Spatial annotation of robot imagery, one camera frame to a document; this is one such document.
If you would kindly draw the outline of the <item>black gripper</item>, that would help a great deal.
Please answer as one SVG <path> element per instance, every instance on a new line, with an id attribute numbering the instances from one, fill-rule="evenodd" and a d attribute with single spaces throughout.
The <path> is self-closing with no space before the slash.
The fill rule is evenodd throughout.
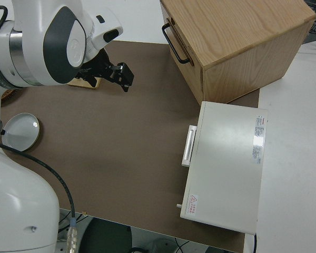
<path id="1" fill-rule="evenodd" d="M 82 65 L 82 69 L 76 74 L 76 79 L 84 81 L 96 80 L 98 77 L 110 77 L 124 92 L 128 92 L 132 86 L 134 74 L 124 62 L 112 65 L 106 50 L 101 49 L 90 61 Z"/>

